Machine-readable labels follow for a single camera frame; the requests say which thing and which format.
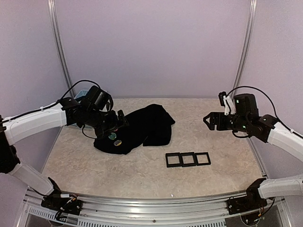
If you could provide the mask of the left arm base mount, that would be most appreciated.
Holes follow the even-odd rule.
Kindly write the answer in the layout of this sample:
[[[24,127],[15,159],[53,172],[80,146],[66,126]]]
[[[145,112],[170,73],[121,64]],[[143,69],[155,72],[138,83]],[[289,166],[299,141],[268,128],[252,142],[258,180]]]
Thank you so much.
[[[83,207],[83,201],[78,199],[78,195],[63,193],[57,183],[48,177],[53,186],[53,191],[49,195],[42,194],[43,200],[41,206],[56,211],[54,219],[62,221],[63,214],[80,215]]]

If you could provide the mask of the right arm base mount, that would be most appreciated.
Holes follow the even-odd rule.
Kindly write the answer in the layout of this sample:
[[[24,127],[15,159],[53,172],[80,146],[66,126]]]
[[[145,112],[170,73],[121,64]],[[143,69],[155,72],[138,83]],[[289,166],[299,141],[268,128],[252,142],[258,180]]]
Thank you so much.
[[[255,209],[261,209],[261,214],[259,217],[265,215],[275,204],[275,197],[269,198],[272,200],[272,204],[270,207],[265,210],[265,206],[267,206],[267,200],[261,198],[258,189],[260,185],[266,181],[266,178],[259,178],[255,180],[247,189],[246,195],[242,197],[230,197],[227,200],[227,207],[229,215],[238,214],[246,211],[252,211]]]

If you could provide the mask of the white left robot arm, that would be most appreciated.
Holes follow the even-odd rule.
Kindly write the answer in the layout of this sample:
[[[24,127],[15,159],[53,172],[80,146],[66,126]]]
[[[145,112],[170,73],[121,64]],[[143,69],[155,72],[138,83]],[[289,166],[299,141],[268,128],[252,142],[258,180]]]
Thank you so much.
[[[77,102],[70,97],[28,114],[0,121],[0,172],[19,179],[38,194],[48,196],[48,203],[56,210],[62,210],[66,206],[66,199],[60,195],[60,188],[54,180],[22,163],[17,156],[15,144],[40,132],[72,124],[80,128],[92,127],[96,139],[101,139],[127,126],[128,122],[121,110],[103,112],[93,103]]]

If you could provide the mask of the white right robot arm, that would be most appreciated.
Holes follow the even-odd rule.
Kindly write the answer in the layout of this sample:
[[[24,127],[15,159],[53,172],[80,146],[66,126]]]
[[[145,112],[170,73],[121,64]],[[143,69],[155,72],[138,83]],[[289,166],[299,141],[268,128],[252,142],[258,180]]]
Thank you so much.
[[[244,132],[261,157],[268,178],[256,180],[242,199],[242,206],[252,210],[261,199],[302,196],[303,172],[295,167],[303,165],[303,137],[288,130],[271,115],[257,112],[225,114],[211,112],[203,118],[211,131]]]

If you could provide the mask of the black garment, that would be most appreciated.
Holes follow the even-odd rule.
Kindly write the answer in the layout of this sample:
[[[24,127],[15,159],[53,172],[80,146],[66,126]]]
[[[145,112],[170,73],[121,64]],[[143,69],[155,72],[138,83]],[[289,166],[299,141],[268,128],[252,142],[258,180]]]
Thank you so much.
[[[129,126],[116,130],[114,132],[117,135],[115,140],[110,140],[108,136],[95,140],[94,148],[109,154],[127,155],[140,145],[156,147],[166,146],[170,143],[172,125],[176,122],[163,106],[151,104],[133,111],[125,117]],[[122,144],[115,146],[116,140],[121,140]]]

